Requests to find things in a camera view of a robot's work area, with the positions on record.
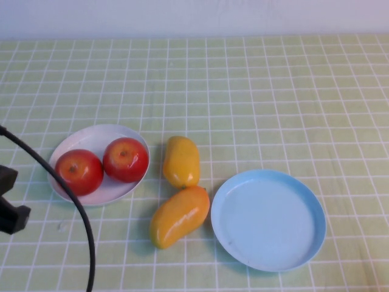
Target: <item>light blue plate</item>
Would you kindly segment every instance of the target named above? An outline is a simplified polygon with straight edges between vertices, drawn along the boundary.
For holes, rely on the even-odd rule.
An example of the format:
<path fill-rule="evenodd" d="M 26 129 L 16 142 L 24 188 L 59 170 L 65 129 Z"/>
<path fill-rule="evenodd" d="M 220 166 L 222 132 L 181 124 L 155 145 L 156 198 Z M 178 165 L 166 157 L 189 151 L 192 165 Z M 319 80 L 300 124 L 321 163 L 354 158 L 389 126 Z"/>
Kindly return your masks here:
<path fill-rule="evenodd" d="M 300 181 L 273 170 L 250 170 L 228 179 L 214 197 L 211 220 L 231 256 L 268 272 L 304 265 L 326 235 L 316 196 Z"/>

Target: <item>plate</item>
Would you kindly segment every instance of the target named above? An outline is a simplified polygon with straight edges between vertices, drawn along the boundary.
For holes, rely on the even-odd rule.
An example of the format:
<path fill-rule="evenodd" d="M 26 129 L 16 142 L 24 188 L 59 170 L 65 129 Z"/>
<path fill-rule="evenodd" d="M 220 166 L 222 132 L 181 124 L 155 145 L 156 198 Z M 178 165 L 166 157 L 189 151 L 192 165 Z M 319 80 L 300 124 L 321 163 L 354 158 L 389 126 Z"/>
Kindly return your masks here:
<path fill-rule="evenodd" d="M 149 157 L 147 167 L 148 170 L 150 166 L 150 150 L 147 146 L 146 141 L 138 132 L 135 132 L 134 130 L 122 125 L 95 125 L 84 128 L 70 135 L 54 150 L 49 160 L 49 164 L 51 165 L 51 167 L 54 168 L 58 158 L 65 152 L 73 149 L 90 150 L 95 153 L 102 161 L 105 148 L 113 140 L 116 140 L 120 137 L 131 137 L 137 139 L 143 144 L 143 146 L 147 150 Z M 108 203 L 113 203 L 130 193 L 132 190 L 134 190 L 144 179 L 145 175 L 138 182 L 126 184 L 123 182 L 114 181 L 109 176 L 107 176 L 106 173 L 104 173 L 104 178 L 101 186 L 95 192 L 90 193 L 86 196 L 80 196 L 78 197 L 78 199 L 80 200 L 80 203 L 84 206 L 99 206 Z M 47 178 L 57 195 L 59 195 L 66 201 L 72 202 L 69 196 L 62 190 L 62 188 L 57 184 L 57 182 L 50 174 L 47 175 Z"/>
<path fill-rule="evenodd" d="M 267 272 L 304 265 L 326 235 L 325 214 L 313 192 L 273 170 L 249 170 L 228 179 L 214 197 L 211 221 L 232 257 Z"/>

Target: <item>orange mango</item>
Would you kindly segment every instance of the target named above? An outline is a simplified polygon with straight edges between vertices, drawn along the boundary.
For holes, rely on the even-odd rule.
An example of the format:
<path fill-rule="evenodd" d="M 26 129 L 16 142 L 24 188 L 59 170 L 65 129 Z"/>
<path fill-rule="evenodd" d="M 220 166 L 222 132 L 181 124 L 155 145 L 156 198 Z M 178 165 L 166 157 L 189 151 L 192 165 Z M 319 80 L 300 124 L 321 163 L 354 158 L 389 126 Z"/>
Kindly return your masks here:
<path fill-rule="evenodd" d="M 178 189 L 197 186 L 200 180 L 200 154 L 196 144 L 187 137 L 170 137 L 162 172 L 167 181 Z"/>
<path fill-rule="evenodd" d="M 150 239 L 165 249 L 200 227 L 207 218 L 210 200 L 199 186 L 178 191 L 155 212 L 150 223 Z"/>

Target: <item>cable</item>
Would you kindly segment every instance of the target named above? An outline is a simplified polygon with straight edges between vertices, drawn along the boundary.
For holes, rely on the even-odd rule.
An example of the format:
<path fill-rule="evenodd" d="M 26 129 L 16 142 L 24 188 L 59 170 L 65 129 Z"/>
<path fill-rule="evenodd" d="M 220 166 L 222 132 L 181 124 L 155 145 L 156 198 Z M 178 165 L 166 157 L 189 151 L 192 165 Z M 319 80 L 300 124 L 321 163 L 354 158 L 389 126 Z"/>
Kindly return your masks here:
<path fill-rule="evenodd" d="M 89 244 L 89 256 L 90 256 L 90 266 L 89 266 L 89 279 L 88 285 L 86 287 L 86 292 L 91 292 L 93 288 L 94 278 L 95 278 L 95 269 L 96 269 L 96 255 L 95 255 L 95 243 L 93 239 L 93 232 L 91 223 L 89 222 L 88 216 L 86 215 L 84 207 L 81 205 L 78 198 L 73 194 L 71 189 L 67 186 L 65 181 L 55 172 L 55 170 L 48 164 L 37 152 L 35 152 L 31 147 L 29 147 L 22 140 L 17 138 L 14 134 L 9 132 L 5 127 L 0 125 L 0 136 L 4 136 L 14 142 L 17 146 L 25 150 L 33 159 L 35 159 L 43 168 L 50 173 L 57 183 L 64 189 L 70 199 L 74 202 L 75 207 L 78 209 L 85 225 L 86 235 L 88 237 Z"/>

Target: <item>red apple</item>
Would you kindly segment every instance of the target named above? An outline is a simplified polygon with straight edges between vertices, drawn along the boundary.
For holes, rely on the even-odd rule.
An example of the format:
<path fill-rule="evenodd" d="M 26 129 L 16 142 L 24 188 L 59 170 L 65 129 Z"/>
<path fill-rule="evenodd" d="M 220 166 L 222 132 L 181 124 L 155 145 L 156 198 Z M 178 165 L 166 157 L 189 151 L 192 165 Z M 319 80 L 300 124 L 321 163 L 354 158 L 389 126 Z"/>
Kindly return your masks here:
<path fill-rule="evenodd" d="M 105 173 L 123 183 L 140 181 L 148 167 L 148 153 L 138 140 L 123 137 L 112 141 L 103 157 Z"/>
<path fill-rule="evenodd" d="M 88 195 L 103 182 L 103 164 L 91 151 L 70 150 L 55 164 L 55 171 L 65 180 L 76 196 Z"/>

